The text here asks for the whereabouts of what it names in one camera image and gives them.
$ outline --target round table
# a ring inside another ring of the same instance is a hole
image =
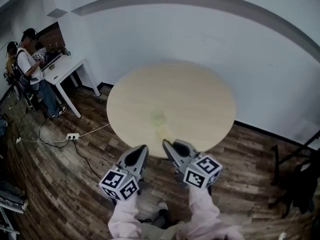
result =
[[[218,144],[236,116],[235,100],[210,69],[189,62],[134,70],[112,88],[107,116],[131,147],[147,145],[150,156],[167,159],[162,139],[180,139],[198,151]]]

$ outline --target curved ceiling arch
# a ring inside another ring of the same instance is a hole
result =
[[[320,46],[308,35],[275,13],[244,0],[97,0],[76,8],[72,12],[84,16],[118,7],[151,4],[204,7],[246,18],[288,38],[320,63]]]

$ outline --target wooden floor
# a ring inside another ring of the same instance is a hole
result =
[[[63,140],[68,133],[80,133],[97,129],[108,123],[106,104],[109,88],[101,90],[101,96],[78,87],[68,95],[82,117],[78,119],[68,111],[53,118],[41,129],[45,141]],[[73,143],[59,149],[43,143],[20,142],[18,136],[20,118],[26,109],[24,101],[15,104],[12,93],[2,102],[1,113],[13,121],[5,133],[9,181],[27,190],[29,207],[25,214],[13,214],[16,226],[25,240],[106,240],[110,239],[108,221],[114,206],[97,187],[100,178],[89,169],[86,161],[77,155]],[[45,121],[42,112],[29,111],[22,119],[25,129],[20,136],[25,140],[38,140],[39,126]],[[240,225],[245,239],[276,240],[296,212],[292,208],[286,219],[281,219],[285,206],[268,209],[283,190],[271,186],[274,156],[270,148],[279,145],[280,155],[292,152],[296,147],[278,139],[234,125],[227,137],[209,153],[224,169],[212,189],[212,200],[221,211],[220,218],[230,224]],[[128,149],[107,126],[76,142],[83,156],[101,177]],[[292,159],[281,167],[281,173],[290,172],[297,163]],[[138,200],[139,219],[150,218],[160,201],[168,203],[173,219],[188,221],[188,192],[180,189],[174,180],[174,168],[167,160],[150,157],[144,171],[147,187]],[[316,192],[319,207],[320,191]],[[309,239],[315,214],[293,218],[287,229],[288,239]]]

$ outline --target black metal frame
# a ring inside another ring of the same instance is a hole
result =
[[[275,167],[274,167],[274,179],[273,182],[271,183],[272,185],[278,185],[279,184],[279,166],[283,164],[284,162],[288,161],[289,159],[293,157],[300,157],[300,158],[310,158],[309,155],[303,155],[299,154],[302,150],[307,149],[308,145],[312,143],[315,139],[318,139],[320,137],[320,130],[313,136],[311,137],[305,144],[303,144],[301,147],[297,148],[294,152],[291,154],[287,155],[285,158],[281,159],[279,161],[279,151],[278,151],[278,145],[275,145],[271,148],[272,151],[274,151],[274,158],[275,158]]]

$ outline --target electrical outlet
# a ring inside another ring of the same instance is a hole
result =
[[[70,141],[75,141],[75,140],[79,140],[79,133],[69,133],[66,135],[66,139],[70,140]]]

